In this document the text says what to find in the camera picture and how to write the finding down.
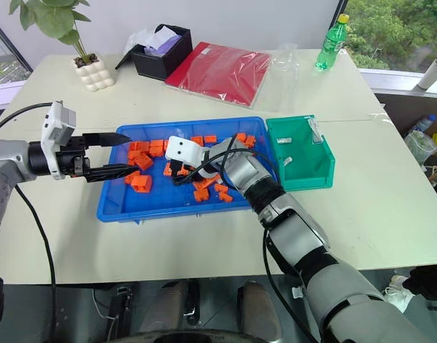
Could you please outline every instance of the green plastic bin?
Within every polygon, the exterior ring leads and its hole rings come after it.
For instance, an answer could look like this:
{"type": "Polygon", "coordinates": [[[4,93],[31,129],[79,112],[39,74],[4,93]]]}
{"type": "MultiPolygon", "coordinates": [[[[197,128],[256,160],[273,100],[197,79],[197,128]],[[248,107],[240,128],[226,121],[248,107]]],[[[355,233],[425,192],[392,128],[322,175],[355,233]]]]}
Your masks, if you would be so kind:
{"type": "Polygon", "coordinates": [[[269,138],[277,158],[282,185],[287,191],[329,188],[333,186],[336,160],[326,143],[313,142],[313,131],[308,120],[314,116],[291,116],[267,119],[269,138]],[[278,138],[291,138],[291,143],[278,144],[278,138]],[[291,157],[287,166],[283,161],[291,157]]]}

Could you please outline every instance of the shoe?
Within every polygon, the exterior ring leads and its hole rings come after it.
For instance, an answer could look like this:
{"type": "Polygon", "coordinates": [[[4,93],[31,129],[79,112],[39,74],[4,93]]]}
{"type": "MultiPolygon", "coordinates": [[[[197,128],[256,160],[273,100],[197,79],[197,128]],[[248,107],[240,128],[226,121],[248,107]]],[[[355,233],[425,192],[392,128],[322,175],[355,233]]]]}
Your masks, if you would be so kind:
{"type": "Polygon", "coordinates": [[[411,302],[414,294],[407,288],[403,287],[403,282],[408,278],[401,275],[393,275],[390,284],[385,288],[383,297],[387,302],[396,306],[397,309],[404,313],[411,302]]]}

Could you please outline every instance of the plastic bag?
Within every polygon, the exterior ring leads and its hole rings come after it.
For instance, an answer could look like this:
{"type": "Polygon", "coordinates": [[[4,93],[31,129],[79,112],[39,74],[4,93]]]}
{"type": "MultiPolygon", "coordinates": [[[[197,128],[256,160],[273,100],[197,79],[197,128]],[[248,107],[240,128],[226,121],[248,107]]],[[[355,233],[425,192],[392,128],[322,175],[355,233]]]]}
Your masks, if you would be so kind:
{"type": "Polygon", "coordinates": [[[201,42],[166,84],[242,106],[253,106],[271,55],[201,42]]]}
{"type": "Polygon", "coordinates": [[[299,70],[296,49],[295,44],[284,44],[273,53],[269,70],[255,101],[255,110],[287,114],[294,112],[299,70]]]}
{"type": "Polygon", "coordinates": [[[425,163],[429,156],[437,152],[437,146],[434,143],[434,140],[423,132],[411,131],[404,138],[404,141],[420,165],[425,163]]]}

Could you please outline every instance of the red folder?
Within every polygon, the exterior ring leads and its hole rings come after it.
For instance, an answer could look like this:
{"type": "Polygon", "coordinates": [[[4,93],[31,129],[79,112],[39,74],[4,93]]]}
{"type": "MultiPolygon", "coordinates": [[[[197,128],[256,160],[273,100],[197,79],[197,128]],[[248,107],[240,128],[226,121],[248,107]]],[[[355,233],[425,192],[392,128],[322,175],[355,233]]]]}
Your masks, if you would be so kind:
{"type": "Polygon", "coordinates": [[[233,104],[251,106],[270,59],[268,54],[202,41],[165,82],[233,104]]]}

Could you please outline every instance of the small part in bin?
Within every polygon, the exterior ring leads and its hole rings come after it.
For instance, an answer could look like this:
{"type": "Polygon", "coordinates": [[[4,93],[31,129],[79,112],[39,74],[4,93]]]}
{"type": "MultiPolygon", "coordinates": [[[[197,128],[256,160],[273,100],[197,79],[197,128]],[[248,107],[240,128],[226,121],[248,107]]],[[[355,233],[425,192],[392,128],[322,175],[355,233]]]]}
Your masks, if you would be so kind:
{"type": "MultiPolygon", "coordinates": [[[[185,168],[185,166],[182,166],[182,169],[179,170],[177,172],[177,175],[182,175],[184,177],[186,177],[187,175],[189,175],[189,170],[185,168]]],[[[173,171],[171,170],[171,162],[166,163],[166,166],[164,167],[163,170],[163,175],[165,177],[170,177],[173,174],[173,171]]]]}
{"type": "Polygon", "coordinates": [[[154,165],[154,161],[152,161],[152,159],[146,154],[141,154],[139,157],[136,157],[134,163],[144,171],[154,165]]]}
{"type": "Polygon", "coordinates": [[[152,187],[150,175],[136,175],[131,181],[131,186],[138,193],[149,193],[152,187]]]}
{"type": "Polygon", "coordinates": [[[149,149],[149,154],[152,157],[162,157],[163,156],[163,143],[161,144],[161,146],[151,146],[149,149]]]}
{"type": "Polygon", "coordinates": [[[289,144],[291,143],[291,138],[278,138],[277,139],[277,144],[289,144]]]}
{"type": "Polygon", "coordinates": [[[204,143],[216,143],[217,142],[217,136],[211,135],[211,136],[204,136],[204,143]]]}
{"type": "Polygon", "coordinates": [[[155,146],[161,146],[163,149],[164,140],[163,139],[155,139],[153,141],[150,141],[150,147],[153,148],[155,146]]]}
{"type": "Polygon", "coordinates": [[[284,159],[283,161],[283,166],[288,166],[291,162],[293,161],[293,159],[289,156],[286,159],[284,159]]]}
{"type": "Polygon", "coordinates": [[[177,172],[177,175],[182,175],[186,177],[187,175],[189,175],[189,173],[190,172],[188,171],[188,169],[186,169],[185,166],[182,166],[182,169],[177,172]]]}
{"type": "Polygon", "coordinates": [[[244,142],[244,145],[247,146],[249,149],[253,148],[255,146],[255,137],[254,136],[247,136],[246,141],[244,142]]]}
{"type": "Polygon", "coordinates": [[[132,172],[129,175],[125,176],[125,184],[131,184],[131,182],[133,181],[134,177],[138,177],[139,175],[141,175],[141,172],[139,170],[136,170],[135,172],[132,172]]]}
{"type": "Polygon", "coordinates": [[[231,195],[228,195],[227,193],[220,192],[218,193],[218,197],[223,202],[232,202],[233,197],[231,195]]]}
{"type": "Polygon", "coordinates": [[[130,149],[129,150],[140,150],[141,141],[133,141],[130,143],[130,149]]]}
{"type": "Polygon", "coordinates": [[[133,141],[130,143],[130,150],[139,150],[144,154],[149,153],[150,143],[148,141],[133,141]]]}
{"type": "Polygon", "coordinates": [[[168,163],[166,163],[166,166],[164,167],[163,175],[164,175],[165,177],[170,177],[171,174],[172,174],[172,172],[173,172],[173,171],[171,170],[170,166],[171,166],[171,162],[168,162],[168,163]]]}
{"type": "Polygon", "coordinates": [[[209,200],[209,191],[207,190],[207,188],[194,191],[193,194],[197,202],[209,200]]]}
{"type": "Polygon", "coordinates": [[[218,179],[220,179],[220,174],[217,174],[216,176],[211,177],[210,179],[204,179],[204,180],[201,180],[201,181],[195,181],[195,182],[193,183],[193,186],[194,186],[196,189],[198,189],[198,190],[200,190],[200,189],[205,189],[205,188],[211,186],[211,185],[212,185],[214,182],[216,182],[218,179]]]}
{"type": "Polygon", "coordinates": [[[219,193],[228,193],[228,187],[224,184],[214,184],[214,189],[219,193]]]}
{"type": "Polygon", "coordinates": [[[194,141],[195,143],[204,146],[203,137],[202,136],[195,136],[190,138],[191,141],[194,141]]]}
{"type": "Polygon", "coordinates": [[[139,150],[128,150],[128,160],[131,161],[132,159],[135,159],[136,157],[141,156],[141,152],[139,150]]]}
{"type": "Polygon", "coordinates": [[[149,141],[141,141],[140,143],[141,143],[141,145],[140,145],[139,151],[142,152],[143,154],[148,154],[149,149],[150,149],[150,142],[149,141]]]}
{"type": "Polygon", "coordinates": [[[237,139],[238,141],[240,141],[241,143],[244,143],[244,142],[246,141],[246,134],[245,134],[244,132],[239,132],[239,133],[236,135],[236,139],[237,139]]]}

